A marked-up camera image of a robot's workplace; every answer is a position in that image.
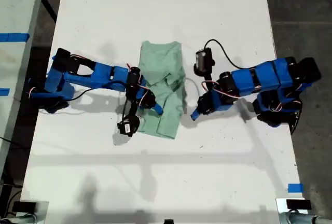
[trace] green cloth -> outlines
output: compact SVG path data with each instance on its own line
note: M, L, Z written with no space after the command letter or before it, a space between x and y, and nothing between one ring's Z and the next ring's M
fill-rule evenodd
M181 44L142 43L139 68L147 86L163 108L162 116L153 109L143 110L139 131L158 137L175 138L183 113L185 72L182 67Z

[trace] blue painter's tape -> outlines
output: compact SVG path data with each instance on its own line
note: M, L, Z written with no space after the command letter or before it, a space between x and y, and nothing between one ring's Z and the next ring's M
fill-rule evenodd
M0 96L8 96L9 95L9 88L0 88Z
M288 184L288 193L303 193L303 184Z
M26 43L29 37L29 33L0 33L0 43Z

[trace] white tabletop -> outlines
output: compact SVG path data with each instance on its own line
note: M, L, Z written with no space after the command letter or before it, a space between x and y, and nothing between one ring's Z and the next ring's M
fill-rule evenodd
M0 96L0 136L11 139L20 107L25 72L30 57L37 14L42 0L0 0L0 33L29 33L20 43L0 43L0 88L9 88ZM0 173L6 161L9 143L0 139Z
M188 113L175 140L142 133L127 140L116 134L123 93L98 89L54 115L41 110L22 199L49 201L47 224L279 223L275 198L299 183L288 126L249 119L254 95L190 119L197 88L203 93L195 52L210 38L239 66L275 59L267 0L61 0L52 54L61 47L137 65L142 41L179 41ZM213 77L233 70L210 47Z

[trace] floor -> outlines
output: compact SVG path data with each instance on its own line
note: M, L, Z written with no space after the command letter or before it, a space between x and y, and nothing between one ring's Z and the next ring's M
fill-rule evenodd
M57 11L60 0L49 0ZM278 57L297 59L314 57L323 78L301 95L304 104L299 125L293 134L293 146L305 197L310 199L313 212L332 218L332 0L268 0L274 44ZM42 57L49 57L55 24L41 6L31 52L31 64L43 67ZM28 75L34 73L30 66ZM26 110L22 99L15 138L25 146L31 145L37 110ZM27 152L12 150L7 160L8 171L18 184L23 180Z

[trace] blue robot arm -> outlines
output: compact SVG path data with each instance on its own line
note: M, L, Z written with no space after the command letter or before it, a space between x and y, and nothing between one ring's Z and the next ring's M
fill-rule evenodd
M93 72L89 75L79 75L79 67L87 66ZM53 57L53 63L46 79L31 80L29 97L39 108L49 113L69 106L75 89L71 84L89 88L86 91L104 88L126 92L127 101L131 102L129 114L118 123L121 134L132 136L139 127L136 116L137 108L152 108L157 114L162 114L162 108L156 103L154 94L146 88L146 80L138 67L119 67L91 61L69 51L58 49Z
M199 97L198 106L191 115L194 121L201 114L228 110L242 96L259 93L253 102L257 118L272 127L286 122L294 130L302 109L300 93L321 78L313 58L305 58L299 63L293 57L277 59L223 72L218 80L212 81L214 65L211 49L205 45L196 53L193 67L195 74L204 77L207 83L206 93Z

